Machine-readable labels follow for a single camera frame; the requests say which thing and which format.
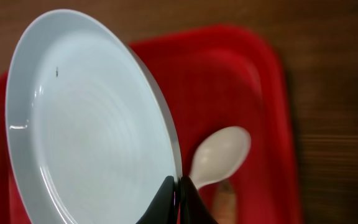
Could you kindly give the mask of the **white plastic spoon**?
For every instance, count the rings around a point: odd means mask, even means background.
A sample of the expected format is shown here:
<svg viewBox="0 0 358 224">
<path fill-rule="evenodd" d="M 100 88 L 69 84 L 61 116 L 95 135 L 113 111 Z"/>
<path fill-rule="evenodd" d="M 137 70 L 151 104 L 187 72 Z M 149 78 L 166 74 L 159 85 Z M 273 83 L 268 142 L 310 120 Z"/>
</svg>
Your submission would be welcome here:
<svg viewBox="0 0 358 224">
<path fill-rule="evenodd" d="M 194 153 L 189 177 L 196 189 L 232 176 L 245 161 L 251 136 L 239 126 L 230 126 L 207 137 Z"/>
</svg>

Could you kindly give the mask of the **red plastic tray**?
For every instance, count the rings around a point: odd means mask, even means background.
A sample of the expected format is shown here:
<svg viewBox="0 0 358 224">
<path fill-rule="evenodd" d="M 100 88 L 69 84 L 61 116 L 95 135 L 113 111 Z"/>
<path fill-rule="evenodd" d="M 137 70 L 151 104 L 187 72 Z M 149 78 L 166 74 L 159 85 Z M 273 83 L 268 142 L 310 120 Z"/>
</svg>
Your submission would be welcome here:
<svg viewBox="0 0 358 224">
<path fill-rule="evenodd" d="M 217 26 L 131 44 L 160 87 L 178 134 L 184 173 L 202 140 L 245 128 L 250 153 L 229 179 L 238 223 L 301 223 L 283 71 L 272 49 L 237 27 Z M 6 139 L 7 74 L 0 76 L 0 223 L 31 223 Z"/>
</svg>

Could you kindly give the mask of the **light blue plate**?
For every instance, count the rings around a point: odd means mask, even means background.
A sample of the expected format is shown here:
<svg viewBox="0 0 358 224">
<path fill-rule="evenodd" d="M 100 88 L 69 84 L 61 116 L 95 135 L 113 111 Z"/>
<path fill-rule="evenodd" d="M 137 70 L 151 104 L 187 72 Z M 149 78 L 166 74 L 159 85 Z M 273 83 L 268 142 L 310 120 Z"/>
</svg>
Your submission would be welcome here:
<svg viewBox="0 0 358 224">
<path fill-rule="evenodd" d="M 48 11 L 9 67 L 6 135 L 32 223 L 137 223 L 181 155 L 143 61 L 96 19 Z"/>
</svg>

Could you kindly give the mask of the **orange carrot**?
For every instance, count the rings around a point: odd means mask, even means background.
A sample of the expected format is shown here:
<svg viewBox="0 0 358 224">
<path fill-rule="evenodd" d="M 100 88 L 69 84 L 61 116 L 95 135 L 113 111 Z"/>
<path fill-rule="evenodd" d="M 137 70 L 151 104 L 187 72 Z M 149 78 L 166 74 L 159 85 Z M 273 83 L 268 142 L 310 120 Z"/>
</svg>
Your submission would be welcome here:
<svg viewBox="0 0 358 224">
<path fill-rule="evenodd" d="M 236 223 L 236 195 L 228 180 L 219 183 L 212 214 L 219 224 Z"/>
</svg>

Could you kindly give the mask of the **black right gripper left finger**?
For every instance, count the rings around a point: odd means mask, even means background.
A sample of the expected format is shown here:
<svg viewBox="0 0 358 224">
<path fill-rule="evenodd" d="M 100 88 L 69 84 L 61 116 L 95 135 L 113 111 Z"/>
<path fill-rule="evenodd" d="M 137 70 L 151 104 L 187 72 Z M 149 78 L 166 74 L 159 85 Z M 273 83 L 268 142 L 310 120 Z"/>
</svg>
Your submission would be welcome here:
<svg viewBox="0 0 358 224">
<path fill-rule="evenodd" d="M 171 224 L 175 214 L 175 181 L 167 176 L 137 224 Z"/>
</svg>

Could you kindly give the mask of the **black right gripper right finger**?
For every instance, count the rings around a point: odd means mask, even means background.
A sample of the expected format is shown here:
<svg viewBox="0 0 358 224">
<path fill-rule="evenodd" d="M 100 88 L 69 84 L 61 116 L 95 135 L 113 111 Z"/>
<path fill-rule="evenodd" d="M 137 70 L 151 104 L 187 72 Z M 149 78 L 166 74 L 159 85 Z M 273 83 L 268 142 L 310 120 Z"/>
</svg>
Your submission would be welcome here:
<svg viewBox="0 0 358 224">
<path fill-rule="evenodd" d="M 180 190 L 181 224 L 218 224 L 205 207 L 198 190 L 189 177 L 181 178 Z"/>
</svg>

